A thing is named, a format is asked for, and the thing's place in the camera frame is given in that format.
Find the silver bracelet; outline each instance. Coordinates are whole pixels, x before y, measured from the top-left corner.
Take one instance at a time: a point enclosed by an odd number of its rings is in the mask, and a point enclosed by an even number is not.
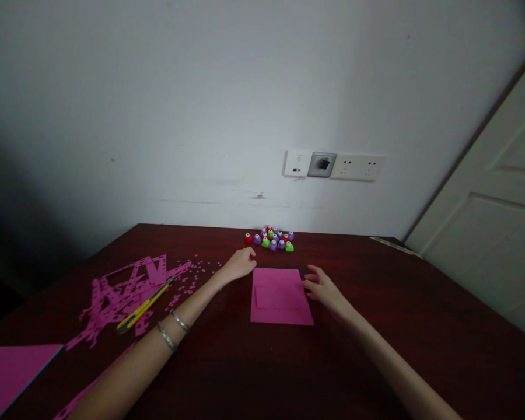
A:
[[[171,310],[169,311],[169,313],[170,313],[171,315],[173,315],[173,318],[175,318],[175,320],[177,321],[177,323],[178,323],[180,326],[182,326],[182,328],[185,330],[185,333],[188,334],[188,333],[191,332],[191,329],[188,327],[188,325],[185,324],[183,321],[181,321],[181,320],[179,319],[179,317],[178,317],[177,314],[175,313],[175,310],[174,310],[174,309],[171,309]]]
[[[167,343],[171,351],[175,353],[178,347],[175,345],[173,340],[171,340],[171,337],[165,332],[165,328],[163,328],[163,325],[161,324],[161,322],[158,322],[157,324],[158,324],[157,325],[158,331],[161,333],[163,339],[165,340],[165,342]]]

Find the door panel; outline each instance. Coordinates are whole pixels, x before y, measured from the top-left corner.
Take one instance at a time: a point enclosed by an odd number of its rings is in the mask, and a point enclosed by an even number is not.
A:
[[[407,244],[525,331],[525,73]]]

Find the wooden table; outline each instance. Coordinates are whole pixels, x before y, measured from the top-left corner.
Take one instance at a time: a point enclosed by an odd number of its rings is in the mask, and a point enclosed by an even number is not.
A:
[[[0,345],[66,343],[85,328],[98,278],[146,256],[224,263],[245,230],[137,225],[0,322]],[[320,266],[356,309],[464,418],[525,418],[525,334],[418,257],[364,236],[297,233],[295,252],[259,246],[258,267]],[[201,275],[197,285],[208,280]],[[314,327],[250,322],[251,280],[203,312],[129,418],[406,418],[350,335],[319,302]],[[155,305],[150,326],[173,293]],[[130,343],[114,326],[62,351],[3,416],[52,419]]]

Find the wall switch panel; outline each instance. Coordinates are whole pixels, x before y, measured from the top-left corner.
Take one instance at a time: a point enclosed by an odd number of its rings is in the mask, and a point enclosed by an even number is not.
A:
[[[331,179],[375,181],[385,165],[385,156],[337,154]]]
[[[309,170],[312,153],[306,150],[288,150],[286,152],[286,164],[284,165],[284,176],[304,177]]]

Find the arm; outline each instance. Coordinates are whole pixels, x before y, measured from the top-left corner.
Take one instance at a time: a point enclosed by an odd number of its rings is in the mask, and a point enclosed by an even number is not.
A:
[[[308,268],[315,274],[307,274],[303,281],[309,291],[307,297],[320,300],[348,325],[414,419],[461,418],[352,307],[322,269],[313,265]]]
[[[222,287],[249,274],[255,268],[257,262],[251,260],[254,256],[255,251],[252,248],[235,252],[204,286],[175,310],[181,321],[192,327]],[[175,318],[168,315],[162,324],[171,340],[179,345],[185,331]],[[153,328],[82,398],[70,415],[70,420],[123,418],[172,354],[160,332]]]

